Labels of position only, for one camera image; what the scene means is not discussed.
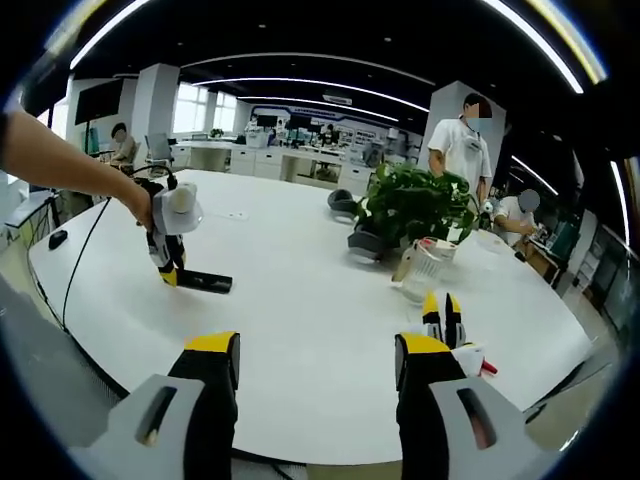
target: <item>floor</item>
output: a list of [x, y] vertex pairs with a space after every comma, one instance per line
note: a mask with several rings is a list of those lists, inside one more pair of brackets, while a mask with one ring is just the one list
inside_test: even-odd
[[[51, 313], [34, 288], [29, 274], [26, 248], [20, 239], [11, 243], [4, 252], [0, 253], [0, 274], [14, 289], [29, 293], [43, 316], [53, 321]], [[608, 324], [579, 291], [570, 287], [563, 300], [582, 324], [594, 348], [614, 346]], [[612, 373], [614, 373], [614, 367], [607, 367], [582, 384], [552, 398], [542, 413], [527, 425], [529, 435], [543, 448], [562, 448], [567, 439], [584, 425]], [[311, 480], [399, 479], [401, 463], [353, 467], [310, 465], [306, 474]]]

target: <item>red object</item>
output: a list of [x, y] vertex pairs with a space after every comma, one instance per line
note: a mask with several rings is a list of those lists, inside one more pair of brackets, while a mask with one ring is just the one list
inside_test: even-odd
[[482, 369], [486, 370], [487, 372], [489, 372], [492, 375], [495, 375], [496, 373], [498, 373], [498, 369], [496, 367], [494, 367], [493, 365], [491, 365], [486, 360], [482, 361]]

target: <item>curved ceiling light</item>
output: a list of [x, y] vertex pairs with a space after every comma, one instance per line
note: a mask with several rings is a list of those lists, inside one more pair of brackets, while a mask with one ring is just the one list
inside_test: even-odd
[[369, 110], [363, 110], [361, 108], [355, 107], [347, 107], [346, 105], [337, 105], [335, 103], [329, 102], [318, 102], [316, 100], [305, 100], [302, 98], [287, 98], [287, 97], [238, 97], [238, 100], [278, 100], [281, 102], [301, 102], [301, 103], [312, 103], [314, 105], [325, 105], [327, 107], [336, 107], [336, 108], [344, 108], [346, 110], [352, 110], [354, 112], [366, 113], [367, 115], [373, 115], [374, 117], [384, 118], [385, 120], [391, 120], [392, 122], [397, 122], [397, 118], [388, 117], [387, 115], [382, 115], [380, 113], [370, 112]]
[[526, 165], [522, 160], [520, 160], [520, 159], [519, 159], [518, 157], [516, 157], [515, 155], [511, 155], [511, 158], [512, 158], [512, 159], [514, 159], [516, 162], [518, 162], [520, 165], [522, 165], [522, 167], [523, 167], [527, 172], [529, 172], [531, 175], [533, 175], [534, 177], [536, 177], [536, 179], [537, 179], [540, 183], [542, 183], [545, 187], [547, 187], [547, 188], [551, 191], [551, 193], [553, 193], [553, 194], [554, 194], [554, 195], [556, 195], [556, 196], [558, 195], [558, 191], [557, 191], [555, 188], [553, 188], [551, 185], [549, 185], [549, 184], [547, 183], [547, 181], [546, 181], [544, 178], [542, 178], [542, 177], [541, 177], [540, 175], [538, 175], [536, 172], [534, 172], [533, 170], [531, 170], [531, 169], [529, 168], [529, 166], [528, 166], [528, 165]]
[[582, 36], [580, 31], [571, 23], [567, 16], [550, 0], [527, 0], [544, 19], [558, 32], [565, 43], [576, 56], [582, 68], [595, 85], [607, 78], [604, 66]]
[[220, 79], [220, 80], [208, 80], [206, 82], [194, 83], [193, 85], [210, 85], [213, 83], [227, 83], [227, 82], [263, 82], [263, 81], [312, 83], [314, 85], [325, 85], [327, 87], [345, 88], [347, 90], [355, 90], [356, 92], [368, 93], [370, 95], [376, 95], [378, 97], [386, 98], [387, 100], [393, 100], [394, 102], [403, 103], [405, 105], [408, 105], [409, 107], [417, 108], [418, 110], [422, 110], [423, 112], [429, 113], [428, 108], [421, 107], [420, 105], [416, 105], [415, 103], [407, 102], [406, 100], [402, 100], [401, 98], [392, 97], [391, 95], [387, 95], [385, 93], [375, 92], [373, 90], [367, 90], [366, 88], [352, 87], [351, 85], [342, 85], [341, 83], [323, 82], [320, 80], [308, 80], [304, 78], [284, 78], [284, 77], [227, 78], [227, 79]]
[[208, 58], [206, 60], [199, 60], [193, 63], [187, 63], [186, 65], [182, 65], [180, 68], [195, 67], [196, 65], [202, 65], [203, 63], [224, 62], [227, 60], [236, 60], [238, 58], [255, 58], [255, 57], [303, 57], [303, 58], [310, 57], [310, 58], [325, 58], [329, 60], [341, 60], [344, 62], [359, 63], [360, 65], [367, 65], [369, 67], [380, 68], [382, 70], [387, 70], [389, 72], [397, 73], [398, 75], [403, 75], [405, 77], [412, 78], [413, 80], [417, 80], [418, 82], [427, 83], [432, 86], [435, 86], [436, 84], [431, 80], [427, 80], [426, 78], [419, 77], [418, 75], [414, 75], [413, 73], [405, 72], [404, 70], [400, 70], [393, 67], [388, 67], [380, 63], [368, 62], [366, 60], [360, 60], [359, 58], [341, 57], [339, 55], [328, 55], [325, 53], [305, 53], [305, 52], [239, 53], [237, 55], [226, 55], [224, 57], [214, 57], [214, 58]]
[[560, 72], [560, 74], [564, 77], [566, 82], [571, 86], [574, 92], [580, 94], [584, 93], [582, 85], [578, 82], [578, 79], [575, 77], [573, 72], [569, 69], [564, 60], [556, 53], [556, 51], [549, 45], [542, 35], [534, 30], [534, 28], [529, 25], [525, 20], [518, 15], [516, 12], [507, 7], [500, 0], [480, 0], [491, 8], [496, 10], [502, 16], [504, 16], [507, 20], [513, 23], [516, 27], [518, 27], [529, 39], [535, 43], [540, 50], [547, 56], [549, 60], [555, 65], [556, 69]]
[[624, 188], [622, 188], [622, 178], [620, 177], [620, 170], [616, 162], [611, 162], [611, 170], [613, 176], [616, 179], [616, 186], [618, 187], [618, 194], [620, 195], [620, 206], [622, 207], [622, 220], [624, 222], [624, 240], [629, 246], [631, 237], [629, 235], [629, 214], [627, 213], [627, 201], [624, 197]]
[[122, 22], [125, 18], [131, 15], [133, 12], [138, 10], [140, 7], [144, 6], [146, 3], [149, 3], [151, 0], [135, 0], [135, 2], [130, 3], [124, 9], [120, 10], [120, 12], [109, 20], [105, 25], [98, 30], [91, 39], [80, 49], [73, 60], [71, 60], [71, 70], [78, 66], [78, 63], [91, 51], [96, 44], [102, 40], [111, 30], [116, 28], [120, 22]]

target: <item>white round table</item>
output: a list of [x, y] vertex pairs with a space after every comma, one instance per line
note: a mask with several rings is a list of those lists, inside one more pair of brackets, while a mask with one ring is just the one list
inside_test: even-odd
[[[348, 253], [350, 225], [331, 218], [327, 190], [223, 173], [184, 171], [205, 212], [185, 235], [187, 268], [233, 277], [228, 295], [162, 282], [145, 235], [112, 201], [80, 262], [66, 324], [80, 345], [131, 391], [166, 374], [185, 341], [241, 334], [234, 447], [331, 465], [401, 458], [395, 420], [394, 335], [421, 323], [383, 266]], [[62, 313], [73, 265], [98, 205], [62, 228], [69, 238], [30, 252]], [[556, 293], [504, 246], [469, 237], [450, 282], [469, 340], [499, 373], [487, 378], [524, 410], [585, 356], [589, 340]]]

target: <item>green leaves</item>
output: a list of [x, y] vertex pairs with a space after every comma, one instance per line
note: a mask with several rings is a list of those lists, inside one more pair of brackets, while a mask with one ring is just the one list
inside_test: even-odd
[[450, 172], [435, 177], [410, 165], [380, 165], [367, 195], [367, 208], [358, 203], [358, 225], [384, 239], [389, 247], [425, 236], [446, 239], [456, 223], [466, 238], [475, 215], [469, 211], [469, 184]]

